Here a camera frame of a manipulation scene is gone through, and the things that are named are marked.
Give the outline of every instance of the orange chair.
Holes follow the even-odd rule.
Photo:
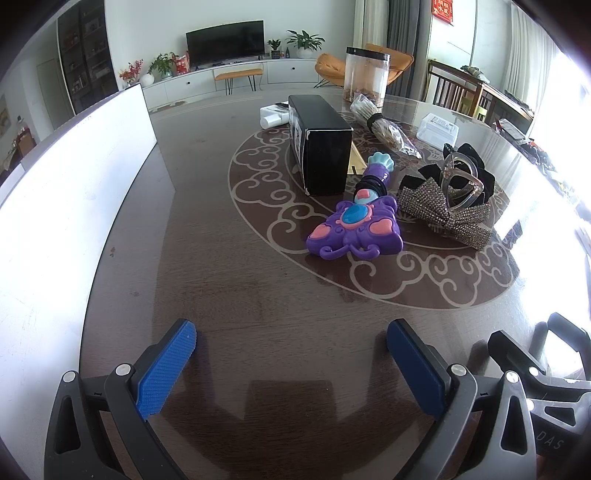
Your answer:
[[[388,75],[388,85],[402,75],[402,73],[409,68],[414,58],[412,55],[402,53],[398,50],[380,47],[368,43],[365,46],[366,50],[378,51],[380,53],[388,53],[390,55],[390,73]],[[322,81],[317,86],[324,86],[328,83],[342,87],[345,85],[345,62],[333,57],[329,53],[323,53],[314,67],[318,75],[322,77]]]

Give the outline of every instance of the black hair tie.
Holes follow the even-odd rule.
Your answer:
[[[384,116],[378,112],[378,113],[374,113],[372,116],[370,116],[368,118],[368,128],[371,130],[372,125],[374,124],[374,122],[376,122],[377,120],[384,118]]]
[[[353,195],[357,195],[357,192],[363,189],[377,192],[378,197],[383,197],[388,194],[388,189],[386,188],[386,185],[384,185],[384,182],[374,175],[364,175],[361,180],[357,182],[357,185],[355,185],[355,193]]]

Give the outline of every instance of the blue gripper pad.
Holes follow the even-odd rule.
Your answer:
[[[144,420],[162,409],[168,394],[196,346],[195,325],[186,320],[162,349],[158,358],[138,384],[135,404]]]
[[[425,349],[427,346],[418,337],[413,340],[399,320],[388,325],[386,342],[421,410],[437,420],[446,409],[445,387],[417,343],[420,342]]]

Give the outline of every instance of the black tv screen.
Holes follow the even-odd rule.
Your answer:
[[[263,20],[203,28],[187,33],[191,66],[265,54]]]

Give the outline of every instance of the plastic bag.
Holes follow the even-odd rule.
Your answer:
[[[421,154],[400,127],[384,118],[378,108],[362,93],[355,96],[351,103],[351,112],[357,123],[371,131],[390,150],[421,158]]]

